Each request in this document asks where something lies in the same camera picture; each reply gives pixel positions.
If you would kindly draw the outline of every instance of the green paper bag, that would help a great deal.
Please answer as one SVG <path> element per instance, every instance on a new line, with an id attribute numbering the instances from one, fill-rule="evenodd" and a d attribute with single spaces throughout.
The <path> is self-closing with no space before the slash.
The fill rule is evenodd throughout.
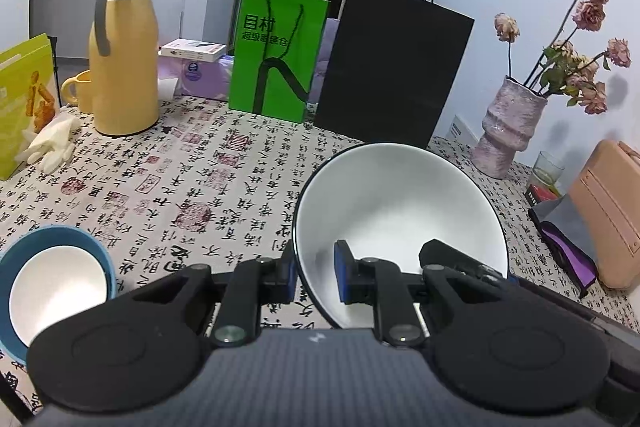
<path id="1" fill-rule="evenodd" d="M 242 0 L 229 107 L 302 122 L 329 2 Z"/>

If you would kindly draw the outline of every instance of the tablecloth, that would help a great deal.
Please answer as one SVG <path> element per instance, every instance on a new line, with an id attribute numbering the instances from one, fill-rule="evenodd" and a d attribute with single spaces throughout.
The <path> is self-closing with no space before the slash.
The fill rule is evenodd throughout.
<path id="1" fill-rule="evenodd" d="M 164 102 L 153 129 L 138 136 L 98 134 L 84 123 L 72 161 L 49 176 L 31 166 L 0 182 L 0 249 L 42 225 L 88 230 L 108 249 L 118 291 L 129 291 L 194 263 L 214 271 L 259 255 L 277 257 L 291 232 L 306 179 L 357 140 L 314 127 L 229 110 L 224 102 L 184 96 Z M 524 182 L 514 164 L 504 180 L 471 165 L 468 147 L 441 138 L 430 149 L 468 174 L 496 209 L 514 274 L 577 300 L 527 217 Z M 582 303 L 640 330 L 624 294 L 595 283 Z M 265 306 L 264 327 L 326 328 L 302 284 L 287 306 Z M 0 371 L 37 411 L 25 369 L 0 353 Z"/>

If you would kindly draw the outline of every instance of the peach leather bag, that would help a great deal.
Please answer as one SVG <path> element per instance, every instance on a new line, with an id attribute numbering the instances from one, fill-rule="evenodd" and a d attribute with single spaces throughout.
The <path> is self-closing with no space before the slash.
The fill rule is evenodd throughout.
<path id="1" fill-rule="evenodd" d="M 640 275 L 640 154 L 602 140 L 569 196 L 591 232 L 599 279 L 610 288 L 629 287 Z"/>

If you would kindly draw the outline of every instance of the rubber glove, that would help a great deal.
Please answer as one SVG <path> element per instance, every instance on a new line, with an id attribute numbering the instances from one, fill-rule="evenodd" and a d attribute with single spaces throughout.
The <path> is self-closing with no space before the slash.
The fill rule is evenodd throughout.
<path id="1" fill-rule="evenodd" d="M 71 133 L 82 126 L 79 118 L 60 111 L 43 129 L 35 134 L 23 131 L 30 146 L 15 156 L 17 162 L 26 161 L 29 165 L 38 164 L 38 171 L 51 174 L 58 166 L 71 158 L 75 145 L 71 142 Z"/>

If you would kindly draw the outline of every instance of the yellow box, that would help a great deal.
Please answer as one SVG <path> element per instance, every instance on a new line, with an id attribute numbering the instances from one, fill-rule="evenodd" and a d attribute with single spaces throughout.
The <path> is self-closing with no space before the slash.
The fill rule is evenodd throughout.
<path id="1" fill-rule="evenodd" d="M 0 54 L 0 180 L 18 167 L 25 150 L 60 108 L 51 44 L 38 35 Z"/>

